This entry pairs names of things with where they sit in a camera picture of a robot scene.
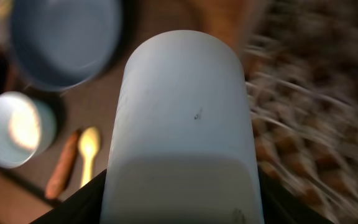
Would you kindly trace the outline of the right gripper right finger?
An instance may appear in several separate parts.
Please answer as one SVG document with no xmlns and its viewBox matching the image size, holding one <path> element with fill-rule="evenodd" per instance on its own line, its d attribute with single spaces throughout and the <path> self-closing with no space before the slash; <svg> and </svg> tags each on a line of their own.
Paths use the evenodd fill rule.
<svg viewBox="0 0 358 224">
<path fill-rule="evenodd" d="M 303 204 L 262 169 L 258 174 L 265 224 L 333 224 Z"/>
</svg>

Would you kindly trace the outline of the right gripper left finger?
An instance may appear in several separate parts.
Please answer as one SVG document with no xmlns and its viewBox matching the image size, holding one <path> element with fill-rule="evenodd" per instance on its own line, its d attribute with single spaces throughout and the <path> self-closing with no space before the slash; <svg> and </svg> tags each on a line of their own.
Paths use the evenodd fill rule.
<svg viewBox="0 0 358 224">
<path fill-rule="evenodd" d="M 107 170 L 103 170 L 61 205 L 38 217 L 31 224 L 97 224 Z"/>
</svg>

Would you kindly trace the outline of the light blue cup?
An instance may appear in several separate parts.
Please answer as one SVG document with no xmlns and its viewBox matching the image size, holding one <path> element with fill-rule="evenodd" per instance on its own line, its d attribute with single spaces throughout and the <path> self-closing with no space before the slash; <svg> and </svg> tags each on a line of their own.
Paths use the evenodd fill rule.
<svg viewBox="0 0 358 224">
<path fill-rule="evenodd" d="M 174 30 L 129 57 L 101 223 L 263 223 L 242 65 L 219 39 Z"/>
</svg>

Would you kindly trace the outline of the dark blue plate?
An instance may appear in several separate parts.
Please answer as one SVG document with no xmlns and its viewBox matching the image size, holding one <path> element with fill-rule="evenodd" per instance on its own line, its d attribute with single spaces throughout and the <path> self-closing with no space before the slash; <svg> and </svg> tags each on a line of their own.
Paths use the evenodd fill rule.
<svg viewBox="0 0 358 224">
<path fill-rule="evenodd" d="M 118 0 L 16 0 L 9 21 L 11 55 L 36 88 L 72 88 L 108 66 L 123 15 Z"/>
</svg>

